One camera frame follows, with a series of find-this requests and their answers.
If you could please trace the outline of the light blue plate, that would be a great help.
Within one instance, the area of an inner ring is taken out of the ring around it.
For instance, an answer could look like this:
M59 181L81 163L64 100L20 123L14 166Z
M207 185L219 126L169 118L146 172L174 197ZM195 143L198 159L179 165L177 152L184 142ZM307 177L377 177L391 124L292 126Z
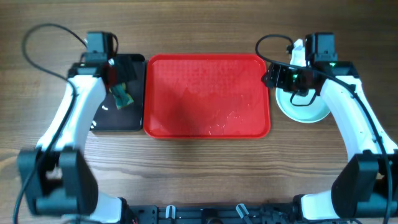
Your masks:
M316 123L330 114L330 109L315 90L309 90L307 96L292 95L281 88L275 91L277 105L290 119L300 123Z

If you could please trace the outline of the green yellow sponge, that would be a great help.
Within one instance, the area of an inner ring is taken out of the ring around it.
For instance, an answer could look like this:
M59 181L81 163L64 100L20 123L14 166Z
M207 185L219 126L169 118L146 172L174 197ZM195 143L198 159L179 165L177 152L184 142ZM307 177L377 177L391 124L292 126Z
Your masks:
M114 96L118 110L134 103L132 96L127 92L127 86L125 83L112 86L109 91Z

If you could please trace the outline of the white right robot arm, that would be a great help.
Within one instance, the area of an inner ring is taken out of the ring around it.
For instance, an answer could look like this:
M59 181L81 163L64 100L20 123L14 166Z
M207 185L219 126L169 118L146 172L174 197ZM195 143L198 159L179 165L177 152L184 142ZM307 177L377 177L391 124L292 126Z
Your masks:
M294 198L295 219L305 221L397 216L397 144L371 109L351 62L311 67L272 63L266 86L292 94L315 90L332 113L346 146L348 163L329 190Z

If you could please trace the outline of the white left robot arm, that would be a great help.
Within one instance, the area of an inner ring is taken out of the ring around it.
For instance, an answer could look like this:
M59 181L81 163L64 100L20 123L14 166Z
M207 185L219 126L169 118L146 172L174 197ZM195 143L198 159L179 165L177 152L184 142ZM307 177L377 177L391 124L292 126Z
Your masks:
M13 223L19 221L21 202L33 215L72 216L75 223L136 223L126 200L100 192L83 156L96 110L114 76L108 60L78 62L63 78L68 83L57 113L33 151L17 157L21 189Z

